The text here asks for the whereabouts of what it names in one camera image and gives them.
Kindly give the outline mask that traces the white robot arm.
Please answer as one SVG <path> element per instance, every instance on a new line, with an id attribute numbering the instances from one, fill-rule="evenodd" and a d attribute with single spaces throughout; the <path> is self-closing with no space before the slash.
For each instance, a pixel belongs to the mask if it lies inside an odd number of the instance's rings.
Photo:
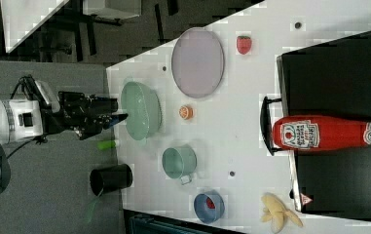
<path id="1" fill-rule="evenodd" d="M 31 141 L 41 144 L 50 135 L 73 131 L 80 140 L 94 137 L 120 122 L 126 114 L 119 114 L 115 98 L 87 96 L 77 92 L 60 92 L 53 109 L 43 100 L 0 100 L 0 194 L 11 179 L 9 155 L 3 146 Z"/>

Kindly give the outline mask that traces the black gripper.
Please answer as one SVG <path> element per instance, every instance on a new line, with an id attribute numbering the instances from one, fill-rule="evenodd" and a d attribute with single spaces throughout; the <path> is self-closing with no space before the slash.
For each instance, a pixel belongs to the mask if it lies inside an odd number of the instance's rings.
<path id="1" fill-rule="evenodd" d="M 41 111 L 44 136 L 74 131 L 79 140 L 85 140 L 129 117 L 128 113 L 116 114 L 118 102 L 115 98 L 59 92 L 58 103 L 56 113 L 47 109 Z"/>

